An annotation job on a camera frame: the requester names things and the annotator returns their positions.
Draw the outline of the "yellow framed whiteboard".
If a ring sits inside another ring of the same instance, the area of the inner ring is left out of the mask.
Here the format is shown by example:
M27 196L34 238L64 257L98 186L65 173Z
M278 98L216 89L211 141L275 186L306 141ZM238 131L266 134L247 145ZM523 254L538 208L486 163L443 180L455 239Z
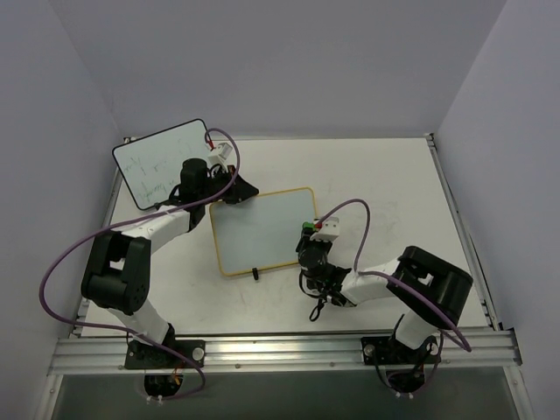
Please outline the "yellow framed whiteboard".
M317 217L310 187L259 194L240 204L209 207L220 273L274 270L297 262L302 225Z

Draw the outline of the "green whiteboard eraser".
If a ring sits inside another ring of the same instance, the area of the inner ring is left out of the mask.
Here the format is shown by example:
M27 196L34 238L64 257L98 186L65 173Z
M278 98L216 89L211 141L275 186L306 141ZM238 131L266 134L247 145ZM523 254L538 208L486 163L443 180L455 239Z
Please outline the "green whiteboard eraser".
M316 232L318 230L314 223L308 221L302 224L302 229L304 231L311 231L311 232Z

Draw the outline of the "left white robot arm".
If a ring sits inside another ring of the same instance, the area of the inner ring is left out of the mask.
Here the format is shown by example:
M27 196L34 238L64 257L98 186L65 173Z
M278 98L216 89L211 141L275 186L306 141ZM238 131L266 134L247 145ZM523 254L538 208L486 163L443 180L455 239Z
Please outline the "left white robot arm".
M177 354L174 329L151 304L151 256L168 242L192 232L206 214L206 205L221 201L237 205L259 189L237 174L232 165L209 166L187 159L180 178L157 205L164 215L143 220L121 232L109 230L94 239L81 282L81 295L111 312L146 343L145 357L157 367L170 365Z

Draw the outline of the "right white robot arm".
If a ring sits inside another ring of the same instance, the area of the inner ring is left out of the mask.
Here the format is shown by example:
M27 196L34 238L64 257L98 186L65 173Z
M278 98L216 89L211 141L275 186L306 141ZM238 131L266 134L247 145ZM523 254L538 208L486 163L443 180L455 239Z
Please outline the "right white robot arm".
M435 332L453 332L454 342L469 352L470 345L458 324L473 286L461 268L416 247L372 269L335 266L328 261L332 244L302 238L296 247L301 290L318 300L310 320L326 304L356 307L369 301L398 298L408 311L395 326L388 350L399 361L408 361Z

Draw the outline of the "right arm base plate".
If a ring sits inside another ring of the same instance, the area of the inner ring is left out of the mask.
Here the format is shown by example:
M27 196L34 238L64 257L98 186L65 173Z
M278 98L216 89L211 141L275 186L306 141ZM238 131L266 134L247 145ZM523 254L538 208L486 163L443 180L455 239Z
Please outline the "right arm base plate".
M429 337L418 349L411 349L388 335L360 339L362 358L366 365L405 366L434 364L440 361L435 337Z

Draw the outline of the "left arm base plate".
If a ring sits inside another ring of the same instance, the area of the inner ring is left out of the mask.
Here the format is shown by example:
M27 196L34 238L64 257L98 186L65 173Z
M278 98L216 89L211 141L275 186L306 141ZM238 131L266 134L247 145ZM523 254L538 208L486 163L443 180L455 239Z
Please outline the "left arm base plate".
M178 357L139 339L128 343L124 368L128 370L153 370L173 368L202 368L206 354L206 342L201 339L180 339L171 343Z

